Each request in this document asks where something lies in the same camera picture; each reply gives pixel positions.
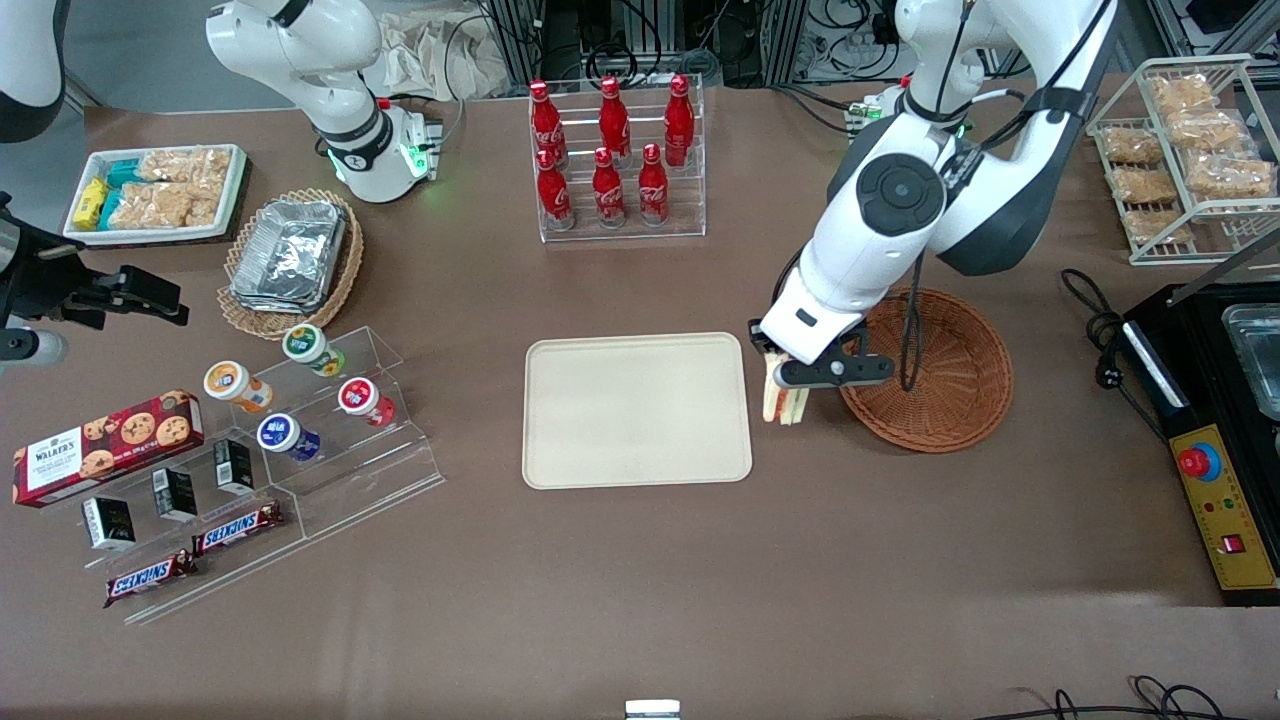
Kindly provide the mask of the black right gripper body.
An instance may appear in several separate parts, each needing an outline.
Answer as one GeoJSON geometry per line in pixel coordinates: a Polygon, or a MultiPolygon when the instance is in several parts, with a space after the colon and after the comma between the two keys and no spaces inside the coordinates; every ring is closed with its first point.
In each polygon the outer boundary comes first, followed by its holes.
{"type": "MultiPolygon", "coordinates": [[[[3,322],[61,320],[61,301],[79,284],[108,278],[87,268],[81,246],[17,218],[12,196],[1,196],[1,310],[3,322]]],[[[116,310],[111,296],[109,313],[116,310]]]]}

